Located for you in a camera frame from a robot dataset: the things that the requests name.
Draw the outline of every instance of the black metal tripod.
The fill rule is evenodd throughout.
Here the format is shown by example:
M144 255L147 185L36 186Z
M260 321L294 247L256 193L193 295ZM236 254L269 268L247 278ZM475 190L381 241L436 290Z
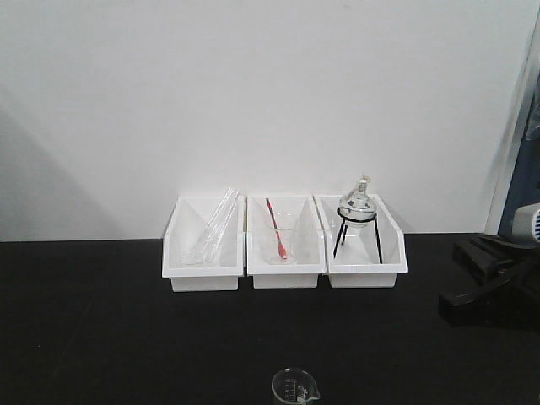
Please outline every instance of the black metal tripod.
M341 241L341 244L345 243L345 236L347 235L348 225L345 224L345 222L355 222L356 224L367 224L368 222L373 222L375 224L375 237L377 239L377 251L379 252L379 263L382 264L382 252L381 252L381 239L379 238L379 227L377 226L377 214L374 213L373 217L370 219L351 219L343 216L339 212L339 208L337 209L337 215L339 215L342 219L341 226L339 227L339 233L337 234L336 239L336 245L334 246L334 257L336 257L336 253L338 252L339 247L339 241Z

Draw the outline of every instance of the white wall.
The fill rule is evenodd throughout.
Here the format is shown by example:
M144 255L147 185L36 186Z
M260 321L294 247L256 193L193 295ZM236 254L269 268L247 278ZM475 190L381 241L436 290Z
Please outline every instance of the white wall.
M538 0L3 0L0 239L156 238L177 194L482 231Z

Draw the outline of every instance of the glass beaker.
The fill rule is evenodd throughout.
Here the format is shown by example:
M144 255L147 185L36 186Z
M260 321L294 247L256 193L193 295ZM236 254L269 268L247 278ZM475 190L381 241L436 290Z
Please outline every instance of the glass beaker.
M288 368L272 378L274 405L307 404L321 398L315 379L305 370Z
M262 257L268 264L296 263L294 248L297 232L294 217L290 213L274 213L277 227L268 215L260 229Z

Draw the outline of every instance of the lab equipment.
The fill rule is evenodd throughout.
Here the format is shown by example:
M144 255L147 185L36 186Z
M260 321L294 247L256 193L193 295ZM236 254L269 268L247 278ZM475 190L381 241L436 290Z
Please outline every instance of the lab equipment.
M399 273L407 272L405 240L396 220L386 208L383 199L371 194L377 204L377 227L381 237L380 263L375 244L375 227L369 226L347 233L345 246L340 246L334 258L338 231L343 218L338 215L340 195L315 196L316 206L324 229L327 251L327 274L333 288L394 287Z
M308 404L321 398L313 376L305 370L288 368L272 378L274 405Z
M238 190L234 188L227 190L197 242L182 258L184 264L200 265L213 262L227 225L235 211L238 194Z
M272 218L273 228L276 231L276 239L278 240L278 254L281 256L282 259L287 260L287 249L285 249L285 246L283 242L281 241L281 236L279 235L278 224L276 223L276 217L274 217L273 215L272 204L270 203L270 200L268 198L267 198L267 206L268 206L268 211L270 212L270 218Z
M336 257L338 253L339 242L341 241L342 245L345 244L349 226L351 228L364 228L367 223L373 221L379 263L382 264L381 238L379 236L379 226L377 225L377 206L366 192L369 180L368 176L363 176L358 180L356 187L344 194L339 200L337 214L341 217L342 222L337 233L333 256Z
M270 200L287 259L279 255L276 230L268 211ZM255 289L315 288L326 272L324 234L312 196L249 196L247 198L247 275Z

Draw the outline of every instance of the red stirring rod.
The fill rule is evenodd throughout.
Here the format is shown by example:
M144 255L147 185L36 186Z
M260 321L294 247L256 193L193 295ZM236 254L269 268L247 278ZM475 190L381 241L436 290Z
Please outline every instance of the red stirring rod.
M273 228L276 231L276 238L278 239L278 253L282 259L287 259L287 250L285 249L284 244L281 242L281 236L279 236L278 224L276 224L276 219L273 216L272 204L267 198L268 211L270 211L270 216L272 217Z

